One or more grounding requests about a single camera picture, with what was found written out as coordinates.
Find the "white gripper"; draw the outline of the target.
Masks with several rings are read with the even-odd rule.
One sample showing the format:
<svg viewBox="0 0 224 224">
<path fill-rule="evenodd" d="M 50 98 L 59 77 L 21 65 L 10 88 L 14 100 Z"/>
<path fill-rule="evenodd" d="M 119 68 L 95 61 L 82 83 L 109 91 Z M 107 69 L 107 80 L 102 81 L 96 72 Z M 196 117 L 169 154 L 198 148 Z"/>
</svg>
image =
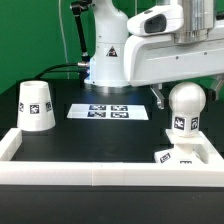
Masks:
<svg viewBox="0 0 224 224">
<path fill-rule="evenodd" d="M 216 75 L 211 89 L 218 100 L 224 86 L 223 73 L 224 28 L 214 28 L 207 40 L 194 44 L 177 45 L 171 34 L 131 36 L 125 44 L 126 80 L 132 86 L 151 85 L 159 109 L 164 108 L 160 83 Z"/>
</svg>

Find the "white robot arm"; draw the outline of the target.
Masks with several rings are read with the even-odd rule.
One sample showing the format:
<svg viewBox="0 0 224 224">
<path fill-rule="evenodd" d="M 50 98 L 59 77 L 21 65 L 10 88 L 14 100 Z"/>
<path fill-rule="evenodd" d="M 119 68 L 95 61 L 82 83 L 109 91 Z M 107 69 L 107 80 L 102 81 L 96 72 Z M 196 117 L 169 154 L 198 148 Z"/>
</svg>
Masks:
<svg viewBox="0 0 224 224">
<path fill-rule="evenodd" d="M 92 3 L 96 50 L 85 85 L 119 93 L 148 85 L 164 106 L 162 85 L 213 76 L 211 89 L 224 87 L 224 14 L 215 0 L 157 0 L 128 18 L 112 0 Z"/>
</svg>

